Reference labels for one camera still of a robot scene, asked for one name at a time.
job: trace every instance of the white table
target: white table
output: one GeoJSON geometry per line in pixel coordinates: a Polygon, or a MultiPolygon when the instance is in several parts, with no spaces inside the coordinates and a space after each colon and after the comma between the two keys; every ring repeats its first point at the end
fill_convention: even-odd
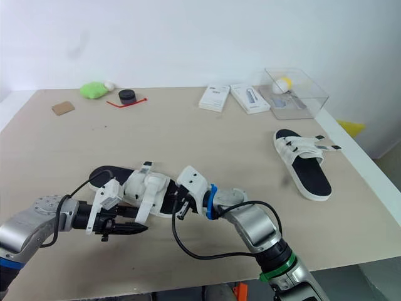
{"type": "MultiPolygon", "coordinates": [[[[0,133],[1,221],[39,196],[68,193],[97,166],[138,168],[151,160],[156,171],[173,178],[191,164],[223,189],[240,187],[271,203],[285,240],[311,270],[401,255],[400,193],[327,112],[316,119],[322,129],[314,120],[283,122],[271,112],[246,115],[232,97],[222,114],[201,110],[203,88],[135,91],[149,101],[125,109],[105,104],[117,92],[101,100],[83,99],[78,90],[36,93],[0,133]],[[76,110],[58,117],[51,106],[65,100],[76,110]],[[323,166],[333,186],[329,201],[306,200],[287,181],[271,141],[285,127],[303,135],[324,130],[343,147],[327,154],[323,166]],[[26,168],[16,170],[18,164],[26,168]]],[[[1,106],[23,105],[31,95],[14,92],[1,106]]],[[[91,201],[93,192],[84,189],[78,197],[91,201]]],[[[21,271],[7,300],[143,293],[256,278],[260,272],[252,258],[194,260],[173,241],[169,220],[151,217],[148,225],[141,235],[113,236],[108,243],[84,231],[61,233],[57,244],[37,252],[21,271]]],[[[226,221],[188,214],[178,227],[197,253],[245,250],[226,221]]]]}

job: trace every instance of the white ball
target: white ball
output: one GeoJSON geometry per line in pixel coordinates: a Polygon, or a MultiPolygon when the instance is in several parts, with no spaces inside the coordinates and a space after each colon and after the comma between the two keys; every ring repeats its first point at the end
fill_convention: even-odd
{"type": "Polygon", "coordinates": [[[289,78],[280,78],[276,80],[276,84],[273,84],[273,93],[276,95],[281,95],[286,93],[291,87],[291,80],[289,78]]]}
{"type": "Polygon", "coordinates": [[[103,84],[109,92],[113,91],[115,88],[115,85],[112,82],[104,82],[103,84]]]}

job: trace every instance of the green ring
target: green ring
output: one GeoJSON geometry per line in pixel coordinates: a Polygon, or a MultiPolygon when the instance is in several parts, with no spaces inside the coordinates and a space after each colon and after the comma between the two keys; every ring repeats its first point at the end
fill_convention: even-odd
{"type": "Polygon", "coordinates": [[[261,273],[260,274],[260,281],[262,282],[267,282],[270,279],[274,278],[275,276],[283,274],[285,271],[287,271],[289,268],[291,268],[296,260],[296,256],[294,253],[291,253],[291,256],[288,258],[286,263],[278,267],[277,269],[267,272],[267,273],[261,273]]]}

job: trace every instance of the white box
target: white box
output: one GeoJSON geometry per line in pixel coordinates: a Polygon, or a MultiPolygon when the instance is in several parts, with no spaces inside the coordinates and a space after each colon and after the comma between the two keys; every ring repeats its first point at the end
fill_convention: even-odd
{"type": "Polygon", "coordinates": [[[231,85],[231,94],[247,114],[268,111],[270,105],[252,86],[246,84],[231,85]]]}
{"type": "Polygon", "coordinates": [[[209,85],[199,102],[199,107],[215,112],[222,112],[230,86],[209,85]]]}

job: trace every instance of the black tape roll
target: black tape roll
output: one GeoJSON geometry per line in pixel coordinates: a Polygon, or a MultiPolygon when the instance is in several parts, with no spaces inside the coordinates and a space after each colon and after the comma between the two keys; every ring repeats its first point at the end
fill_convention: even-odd
{"type": "Polygon", "coordinates": [[[137,101],[137,97],[135,96],[135,92],[130,89],[121,90],[118,93],[118,97],[120,97],[121,103],[123,105],[130,105],[137,101]]]}

